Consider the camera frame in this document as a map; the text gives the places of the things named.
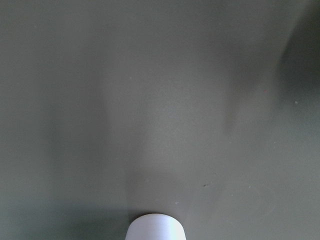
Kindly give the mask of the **pink cup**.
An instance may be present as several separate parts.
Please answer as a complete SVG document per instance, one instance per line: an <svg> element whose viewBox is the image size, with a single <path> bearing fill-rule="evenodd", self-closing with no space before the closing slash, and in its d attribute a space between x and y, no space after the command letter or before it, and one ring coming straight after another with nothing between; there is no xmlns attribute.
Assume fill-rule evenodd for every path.
<svg viewBox="0 0 320 240"><path fill-rule="evenodd" d="M182 224L166 214L138 217L128 227L125 240L186 240Z"/></svg>

